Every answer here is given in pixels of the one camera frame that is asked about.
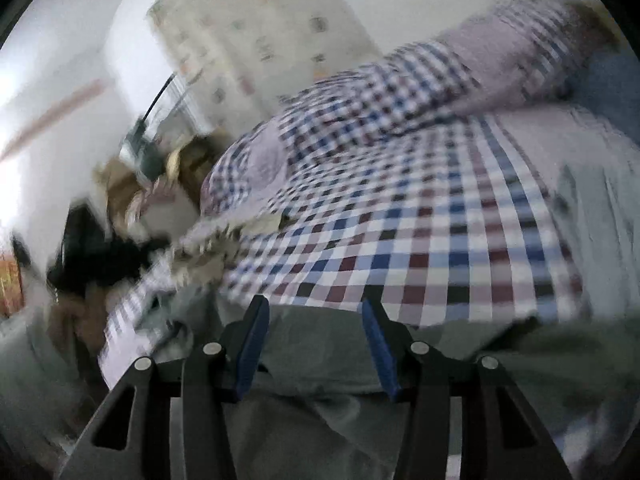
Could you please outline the pineapple pattern curtain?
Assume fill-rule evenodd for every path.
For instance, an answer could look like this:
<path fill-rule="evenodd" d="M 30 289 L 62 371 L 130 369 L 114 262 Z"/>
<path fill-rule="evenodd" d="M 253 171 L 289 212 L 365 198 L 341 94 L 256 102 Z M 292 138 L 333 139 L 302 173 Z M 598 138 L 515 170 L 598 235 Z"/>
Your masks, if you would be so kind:
<path fill-rule="evenodd" d="M 196 106 L 232 136 L 380 54 L 344 0 L 156 0 L 148 17 Z"/>

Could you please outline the blue denim jeans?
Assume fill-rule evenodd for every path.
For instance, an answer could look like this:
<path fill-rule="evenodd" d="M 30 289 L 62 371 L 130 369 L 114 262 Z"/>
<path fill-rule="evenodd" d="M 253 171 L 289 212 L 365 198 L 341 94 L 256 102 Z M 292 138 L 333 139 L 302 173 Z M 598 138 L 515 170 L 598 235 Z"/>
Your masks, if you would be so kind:
<path fill-rule="evenodd" d="M 568 100 L 604 117 L 638 144 L 639 73 L 633 50 L 603 49 L 570 78 Z"/>

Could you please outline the beige crumpled garment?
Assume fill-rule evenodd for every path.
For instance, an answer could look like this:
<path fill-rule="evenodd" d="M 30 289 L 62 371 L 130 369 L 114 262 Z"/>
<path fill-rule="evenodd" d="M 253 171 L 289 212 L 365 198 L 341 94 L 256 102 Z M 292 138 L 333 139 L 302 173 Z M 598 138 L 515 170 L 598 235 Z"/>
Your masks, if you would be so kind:
<path fill-rule="evenodd" d="M 169 269 L 178 288 L 219 284 L 224 272 L 235 265 L 241 252 L 241 240 L 271 235 L 287 226 L 287 214 L 261 214 L 241 222 L 217 226 L 206 237 L 184 243 L 172 252 Z"/>

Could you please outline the light blue fleece garment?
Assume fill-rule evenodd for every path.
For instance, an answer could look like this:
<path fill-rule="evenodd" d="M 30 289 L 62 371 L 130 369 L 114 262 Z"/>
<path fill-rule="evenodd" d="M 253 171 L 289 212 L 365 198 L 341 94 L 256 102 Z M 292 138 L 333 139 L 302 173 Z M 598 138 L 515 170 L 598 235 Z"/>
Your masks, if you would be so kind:
<path fill-rule="evenodd" d="M 639 314 L 639 167 L 567 164 L 551 210 L 595 318 Z"/>

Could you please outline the checkered purple duvet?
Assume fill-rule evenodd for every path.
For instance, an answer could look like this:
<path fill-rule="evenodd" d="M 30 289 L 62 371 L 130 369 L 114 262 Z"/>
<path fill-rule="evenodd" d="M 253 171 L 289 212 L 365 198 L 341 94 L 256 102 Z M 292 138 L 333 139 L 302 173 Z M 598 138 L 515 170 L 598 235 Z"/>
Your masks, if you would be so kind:
<path fill-rule="evenodd" d="M 557 96 L 615 43 L 611 26 L 578 0 L 502 0 L 285 98 L 218 159 L 201 186 L 200 211 L 224 214 L 323 157 Z"/>

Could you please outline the red wall decoration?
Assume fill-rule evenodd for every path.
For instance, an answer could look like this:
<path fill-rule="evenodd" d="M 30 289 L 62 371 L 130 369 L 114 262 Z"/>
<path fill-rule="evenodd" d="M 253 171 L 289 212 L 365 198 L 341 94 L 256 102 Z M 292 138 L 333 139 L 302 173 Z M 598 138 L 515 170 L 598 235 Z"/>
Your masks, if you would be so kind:
<path fill-rule="evenodd" d="M 17 260 L 9 255 L 0 257 L 0 314 L 9 318 L 25 305 L 22 274 Z"/>

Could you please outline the checkered bed sheet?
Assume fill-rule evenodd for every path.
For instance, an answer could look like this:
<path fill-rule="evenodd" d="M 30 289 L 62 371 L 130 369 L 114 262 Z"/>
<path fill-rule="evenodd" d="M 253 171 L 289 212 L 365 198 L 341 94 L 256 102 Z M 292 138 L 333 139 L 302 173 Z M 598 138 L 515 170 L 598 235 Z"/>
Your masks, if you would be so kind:
<path fill-rule="evenodd" d="M 243 238 L 235 265 L 209 284 L 224 299 L 353 311 L 376 292 L 391 318 L 414 326 L 592 316 L 551 210 L 567 164 L 639 167 L 639 150 L 577 106 L 469 117 L 299 166 L 280 188 L 201 213 L 180 245 L 280 212 L 290 223 Z M 181 289 L 170 259 L 116 304 L 100 359 L 109 385 L 175 337 L 163 306 Z"/>

